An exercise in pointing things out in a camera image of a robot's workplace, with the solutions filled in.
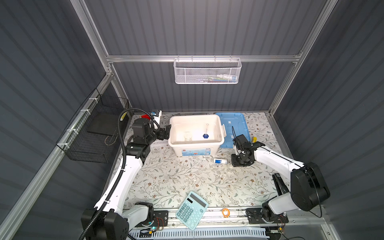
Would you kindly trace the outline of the blue plastic bin lid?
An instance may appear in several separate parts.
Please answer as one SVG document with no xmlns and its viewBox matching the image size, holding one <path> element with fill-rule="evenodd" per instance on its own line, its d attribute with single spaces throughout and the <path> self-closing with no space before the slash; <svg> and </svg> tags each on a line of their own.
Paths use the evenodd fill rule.
<svg viewBox="0 0 384 240">
<path fill-rule="evenodd" d="M 249 142 L 251 141 L 246 119 L 242 113 L 216 113 L 216 115 L 219 116 L 227 133 L 225 141 L 220 148 L 230 149 L 233 147 L 233 139 L 235 136 L 233 135 L 232 127 L 234 127 L 236 136 L 244 135 Z"/>
</svg>

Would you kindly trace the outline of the beige plastic storage bin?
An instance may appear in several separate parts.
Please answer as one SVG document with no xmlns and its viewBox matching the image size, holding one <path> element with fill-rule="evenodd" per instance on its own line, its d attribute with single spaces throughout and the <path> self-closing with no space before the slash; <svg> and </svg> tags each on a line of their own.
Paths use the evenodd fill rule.
<svg viewBox="0 0 384 240">
<path fill-rule="evenodd" d="M 208 139 L 203 138 L 206 124 L 209 124 Z M 214 156 L 227 136 L 217 115 L 173 116 L 170 125 L 168 143 L 177 157 Z M 191 141 L 185 141 L 185 132 L 192 133 Z"/>
</svg>

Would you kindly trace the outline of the white blue labelled bottle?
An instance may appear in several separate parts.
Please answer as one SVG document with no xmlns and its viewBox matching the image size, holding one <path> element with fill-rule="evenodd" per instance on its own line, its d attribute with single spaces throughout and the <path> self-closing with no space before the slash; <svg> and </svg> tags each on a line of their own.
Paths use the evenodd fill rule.
<svg viewBox="0 0 384 240">
<path fill-rule="evenodd" d="M 214 158 L 214 163 L 220 164 L 220 165 L 226 165 L 228 163 L 228 161 L 226 159 Z"/>
</svg>

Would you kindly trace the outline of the small blue-based flask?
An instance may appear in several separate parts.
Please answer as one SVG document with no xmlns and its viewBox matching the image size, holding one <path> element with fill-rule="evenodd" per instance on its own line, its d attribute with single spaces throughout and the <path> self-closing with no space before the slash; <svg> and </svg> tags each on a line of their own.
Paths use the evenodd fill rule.
<svg viewBox="0 0 384 240">
<path fill-rule="evenodd" d="M 206 130 L 205 130 L 205 133 L 203 134 L 203 138 L 204 139 L 208 139 L 209 138 L 208 130 L 209 130 L 209 124 L 206 124 Z"/>
</svg>

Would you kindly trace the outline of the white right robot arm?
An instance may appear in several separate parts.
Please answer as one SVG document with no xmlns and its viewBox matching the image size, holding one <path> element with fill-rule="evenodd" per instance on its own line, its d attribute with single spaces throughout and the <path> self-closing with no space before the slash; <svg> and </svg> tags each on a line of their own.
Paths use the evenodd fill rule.
<svg viewBox="0 0 384 240">
<path fill-rule="evenodd" d="M 261 142 L 248 141 L 244 135 L 235 137 L 233 144 L 233 167 L 249 167 L 259 162 L 276 171 L 273 180 L 278 195 L 262 204 L 259 216 L 264 222 L 274 223 L 284 213 L 294 210 L 310 212 L 331 196 L 317 164 L 290 159 Z"/>
</svg>

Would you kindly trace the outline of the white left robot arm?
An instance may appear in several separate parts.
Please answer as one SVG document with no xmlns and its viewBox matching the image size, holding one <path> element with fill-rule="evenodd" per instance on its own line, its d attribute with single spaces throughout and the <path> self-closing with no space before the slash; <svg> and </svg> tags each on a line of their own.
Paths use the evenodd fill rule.
<svg viewBox="0 0 384 240">
<path fill-rule="evenodd" d="M 122 159 L 118 171 L 105 193 L 93 209 L 86 209 L 81 217 L 83 232 L 81 240 L 126 240 L 132 239 L 130 231 L 140 223 L 154 220 L 153 204 L 138 202 L 124 211 L 124 204 L 135 177 L 151 151 L 151 144 L 170 137 L 171 125 L 160 127 L 161 110 L 144 112 L 147 118 L 139 118 L 132 124 L 133 134 L 124 141 L 121 130 L 123 115 L 138 109 L 129 108 L 120 113 L 117 120 L 117 137 L 122 146 Z"/>
</svg>

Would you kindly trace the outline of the red ribbed plastic cup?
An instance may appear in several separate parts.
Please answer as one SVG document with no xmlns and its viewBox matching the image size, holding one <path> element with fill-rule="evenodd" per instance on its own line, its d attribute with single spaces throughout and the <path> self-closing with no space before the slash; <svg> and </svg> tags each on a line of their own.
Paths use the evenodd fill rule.
<svg viewBox="0 0 384 240">
<path fill-rule="evenodd" d="M 144 118 L 144 119 L 148 119 L 148 120 L 151 120 L 152 118 L 147 115 L 147 114 L 144 114 L 144 115 L 141 115 L 141 118 Z"/>
</svg>

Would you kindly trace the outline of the black stapler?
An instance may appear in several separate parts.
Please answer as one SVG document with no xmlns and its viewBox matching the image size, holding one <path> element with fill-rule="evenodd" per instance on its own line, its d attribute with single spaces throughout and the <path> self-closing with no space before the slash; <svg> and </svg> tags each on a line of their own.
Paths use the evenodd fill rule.
<svg viewBox="0 0 384 240">
<path fill-rule="evenodd" d="M 283 179 L 281 178 L 280 174 L 275 173 L 272 175 L 273 181 L 276 186 L 276 190 L 279 196 L 284 195 L 289 192 L 288 187 L 284 183 Z"/>
</svg>

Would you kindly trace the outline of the teal desk calculator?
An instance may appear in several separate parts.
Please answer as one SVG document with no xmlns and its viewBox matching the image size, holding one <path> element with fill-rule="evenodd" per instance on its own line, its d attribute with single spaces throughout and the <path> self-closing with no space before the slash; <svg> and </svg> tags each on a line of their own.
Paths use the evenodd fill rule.
<svg viewBox="0 0 384 240">
<path fill-rule="evenodd" d="M 176 218 L 188 229 L 195 230 L 209 204 L 195 192 L 190 192 L 176 212 Z"/>
</svg>

